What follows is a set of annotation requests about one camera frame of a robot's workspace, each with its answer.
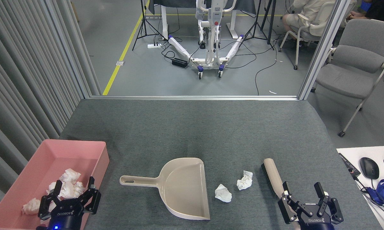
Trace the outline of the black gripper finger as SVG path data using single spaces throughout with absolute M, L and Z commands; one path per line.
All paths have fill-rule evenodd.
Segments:
M 341 209 L 336 198 L 330 198 L 328 193 L 326 193 L 320 182 L 316 182 L 314 184 L 314 188 L 316 190 L 317 196 L 319 197 L 319 202 L 317 206 L 319 207 L 316 211 L 316 215 L 318 217 L 322 217 L 326 207 L 329 207 L 331 213 L 331 222 L 333 224 L 339 224 L 344 221 L 343 215 L 341 213 Z
M 88 188 L 77 198 L 76 210 L 78 214 L 91 213 L 96 214 L 101 199 L 101 192 L 94 185 L 95 179 L 89 177 Z
M 300 218 L 300 214 L 304 213 L 308 216 L 308 208 L 305 204 L 300 204 L 300 201 L 294 199 L 289 191 L 288 182 L 283 182 L 282 197 L 278 201 L 278 205 L 286 224 L 290 224 Z
M 63 201 L 59 199 L 58 195 L 61 192 L 62 182 L 60 180 L 56 181 L 55 188 L 48 195 L 44 195 L 41 198 L 40 208 L 38 212 L 38 217 L 45 221 L 51 218 L 52 221 L 60 220 L 60 211 L 63 211 Z M 52 212 L 49 211 L 50 203 L 53 201 L 56 204 L 56 208 Z

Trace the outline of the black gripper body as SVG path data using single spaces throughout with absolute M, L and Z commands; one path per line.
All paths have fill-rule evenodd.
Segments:
M 331 217 L 328 213 L 324 212 L 322 217 L 317 214 L 319 208 L 308 208 L 309 212 L 313 213 L 312 217 L 307 216 L 305 213 L 299 213 L 299 225 L 301 230 L 334 230 L 331 223 Z
M 51 212 L 49 230 L 79 230 L 84 208 L 78 205 L 63 205 L 63 208 L 55 208 Z

